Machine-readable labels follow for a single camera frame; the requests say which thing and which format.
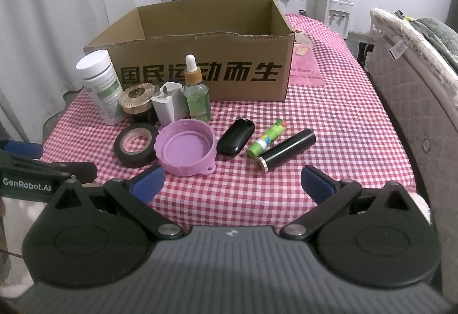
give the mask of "white water cooler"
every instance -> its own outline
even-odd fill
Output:
[[[321,21],[347,39],[353,6],[353,2],[346,0],[318,0],[315,20]]]

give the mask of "bottle label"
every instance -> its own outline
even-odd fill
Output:
[[[113,119],[123,114],[119,105],[119,96],[122,93],[122,87],[118,81],[116,73],[111,67],[108,76],[100,78],[100,81],[85,81],[85,87],[91,96],[92,101],[97,105],[100,115],[105,118]]]
[[[266,150],[267,150],[267,146],[268,146],[269,143],[270,143],[270,142],[267,143],[266,141],[260,140],[260,139],[256,140],[256,142],[257,142],[259,145],[261,145],[263,151],[266,151]]]

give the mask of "black cylindrical tube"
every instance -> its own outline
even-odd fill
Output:
[[[288,160],[301,154],[317,142],[315,134],[310,129],[305,129],[294,136],[271,147],[256,158],[258,165],[267,173],[285,164]]]

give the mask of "purple plastic lid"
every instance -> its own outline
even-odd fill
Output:
[[[216,169],[215,135],[200,120],[170,123],[159,132],[154,149],[164,170],[177,176],[207,175]]]

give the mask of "white bottle cap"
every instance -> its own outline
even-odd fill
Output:
[[[89,80],[102,74],[111,65],[111,58],[106,49],[101,49],[84,56],[76,64],[83,80]]]
[[[186,71],[188,73],[193,73],[198,69],[198,66],[196,65],[196,58],[194,57],[193,54],[189,54],[186,56]]]

